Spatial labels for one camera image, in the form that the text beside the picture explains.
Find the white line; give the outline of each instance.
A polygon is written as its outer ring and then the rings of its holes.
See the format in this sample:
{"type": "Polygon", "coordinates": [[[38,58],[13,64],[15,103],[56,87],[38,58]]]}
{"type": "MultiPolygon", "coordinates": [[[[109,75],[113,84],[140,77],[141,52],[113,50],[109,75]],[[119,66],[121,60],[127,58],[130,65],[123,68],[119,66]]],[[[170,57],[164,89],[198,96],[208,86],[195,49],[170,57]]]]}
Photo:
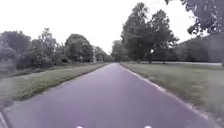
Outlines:
{"type": "Polygon", "coordinates": [[[179,99],[178,97],[176,97],[175,95],[173,95],[172,93],[169,93],[168,91],[166,91],[166,89],[160,87],[159,85],[152,83],[151,81],[149,81],[146,78],[143,78],[142,76],[140,76],[137,73],[132,72],[131,70],[121,66],[125,71],[131,73],[132,75],[138,77],[139,79],[145,81],[146,83],[149,83],[151,85],[153,85],[156,89],[158,89],[159,91],[161,91],[162,93],[166,94],[167,96],[174,98],[176,101],[178,101],[179,103],[183,104],[186,108],[188,108],[189,110],[193,111],[194,113],[198,114],[199,116],[201,116],[202,118],[208,120],[208,116],[199,112],[198,110],[196,110],[192,105],[185,103],[184,101],[182,101],[181,99],[179,99]]]}
{"type": "Polygon", "coordinates": [[[4,119],[4,117],[3,117],[3,115],[2,115],[2,113],[0,113],[0,122],[2,123],[4,128],[9,128],[5,119],[4,119]]]}

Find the asphalt road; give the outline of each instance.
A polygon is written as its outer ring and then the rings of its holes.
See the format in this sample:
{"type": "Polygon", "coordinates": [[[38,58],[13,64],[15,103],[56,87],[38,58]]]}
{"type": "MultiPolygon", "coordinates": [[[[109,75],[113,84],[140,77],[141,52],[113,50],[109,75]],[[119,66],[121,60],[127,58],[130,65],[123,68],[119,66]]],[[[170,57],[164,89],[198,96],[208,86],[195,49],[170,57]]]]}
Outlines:
{"type": "Polygon", "coordinates": [[[206,119],[119,64],[6,109],[14,128],[210,128],[206,119]]]}

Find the grass verge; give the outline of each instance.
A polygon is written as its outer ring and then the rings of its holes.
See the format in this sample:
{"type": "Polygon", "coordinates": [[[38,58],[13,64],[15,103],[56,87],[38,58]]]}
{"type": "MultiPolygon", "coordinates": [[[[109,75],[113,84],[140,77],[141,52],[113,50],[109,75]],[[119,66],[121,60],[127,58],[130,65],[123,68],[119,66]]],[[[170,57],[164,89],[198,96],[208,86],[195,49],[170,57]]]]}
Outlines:
{"type": "Polygon", "coordinates": [[[221,67],[213,69],[178,64],[130,63],[121,65],[208,112],[224,127],[224,70],[221,67]]]}
{"type": "Polygon", "coordinates": [[[70,67],[1,79],[1,106],[8,106],[14,101],[28,99],[62,82],[87,74],[105,65],[106,64],[96,64],[70,67]]]}

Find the white sky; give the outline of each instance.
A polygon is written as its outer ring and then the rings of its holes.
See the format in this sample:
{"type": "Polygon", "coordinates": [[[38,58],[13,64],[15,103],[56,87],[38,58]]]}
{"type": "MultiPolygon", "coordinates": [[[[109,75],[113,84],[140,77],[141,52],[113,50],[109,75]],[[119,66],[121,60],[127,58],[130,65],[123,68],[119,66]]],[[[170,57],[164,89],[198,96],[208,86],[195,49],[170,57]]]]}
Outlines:
{"type": "Polygon", "coordinates": [[[168,6],[164,0],[0,0],[0,32],[19,30],[37,38],[47,27],[58,42],[77,33],[109,52],[138,2],[146,3],[150,14],[162,8],[180,42],[191,38],[186,30],[193,24],[189,18],[193,14],[179,0],[168,6]]]}

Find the road edge line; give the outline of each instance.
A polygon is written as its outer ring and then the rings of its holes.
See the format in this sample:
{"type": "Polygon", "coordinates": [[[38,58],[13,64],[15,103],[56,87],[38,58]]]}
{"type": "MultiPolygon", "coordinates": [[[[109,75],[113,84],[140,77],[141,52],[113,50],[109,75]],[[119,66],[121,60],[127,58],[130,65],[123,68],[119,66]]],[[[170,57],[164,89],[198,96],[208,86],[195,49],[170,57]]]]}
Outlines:
{"type": "Polygon", "coordinates": [[[183,106],[185,106],[187,109],[191,110],[192,112],[194,112],[195,114],[199,115],[200,117],[204,118],[205,120],[209,120],[209,117],[207,115],[205,115],[204,113],[198,111],[195,107],[193,107],[191,104],[186,103],[184,101],[182,101],[180,98],[178,98],[177,96],[175,96],[174,94],[172,94],[171,92],[167,91],[165,88],[160,87],[159,85],[151,82],[150,80],[142,77],[141,75],[131,71],[130,69],[127,69],[125,67],[123,67],[122,65],[120,65],[125,71],[131,73],[132,75],[138,77],[140,80],[145,81],[148,84],[151,84],[152,86],[154,86],[157,90],[159,90],[160,92],[166,94],[167,96],[174,98],[177,102],[179,102],[180,104],[182,104],[183,106]]]}

